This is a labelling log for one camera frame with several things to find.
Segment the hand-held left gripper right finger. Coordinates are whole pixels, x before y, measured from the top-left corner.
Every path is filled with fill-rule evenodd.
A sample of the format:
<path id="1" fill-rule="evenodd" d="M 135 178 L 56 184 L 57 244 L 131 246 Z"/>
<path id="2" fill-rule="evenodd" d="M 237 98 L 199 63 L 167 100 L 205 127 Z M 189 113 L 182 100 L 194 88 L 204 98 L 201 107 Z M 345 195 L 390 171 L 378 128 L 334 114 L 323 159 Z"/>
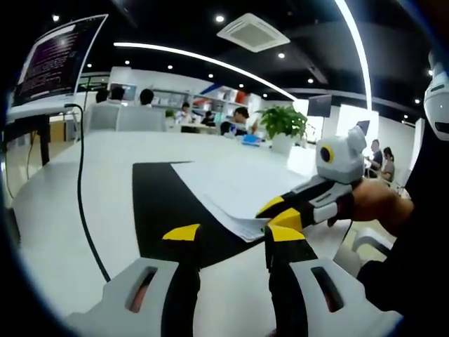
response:
<path id="1" fill-rule="evenodd" d="M 275 336 L 394 336 L 402 316 L 381 311 L 363 285 L 328 258 L 318 258 L 304 235 L 264 227 Z"/>

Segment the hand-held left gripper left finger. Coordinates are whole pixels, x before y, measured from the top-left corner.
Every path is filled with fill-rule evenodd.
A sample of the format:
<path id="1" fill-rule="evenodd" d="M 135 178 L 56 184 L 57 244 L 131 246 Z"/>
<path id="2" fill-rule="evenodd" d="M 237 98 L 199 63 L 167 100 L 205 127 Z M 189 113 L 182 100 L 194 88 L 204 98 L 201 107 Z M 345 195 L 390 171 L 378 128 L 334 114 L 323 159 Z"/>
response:
<path id="1" fill-rule="evenodd" d="M 100 302 L 73 312 L 66 325 L 77 336 L 193 336 L 200 290 L 201 226 L 177 227 L 162 242 L 176 261 L 138 258 L 104 285 Z"/>

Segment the person's right hand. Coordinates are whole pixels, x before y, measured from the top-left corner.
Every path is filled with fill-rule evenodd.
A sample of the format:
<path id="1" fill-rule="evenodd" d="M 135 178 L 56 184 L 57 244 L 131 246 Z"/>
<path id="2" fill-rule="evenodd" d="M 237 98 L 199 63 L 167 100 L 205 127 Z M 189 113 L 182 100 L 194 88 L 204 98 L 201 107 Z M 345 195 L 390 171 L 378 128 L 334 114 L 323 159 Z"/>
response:
<path id="1" fill-rule="evenodd" d="M 363 178 L 353 190 L 352 196 L 352 207 L 339 206 L 337 215 L 327 220 L 328 227 L 343 219 L 359 222 L 377 220 L 390 235 L 397 237 L 402 224 L 414 209 L 410 199 L 399 196 L 373 178 Z"/>

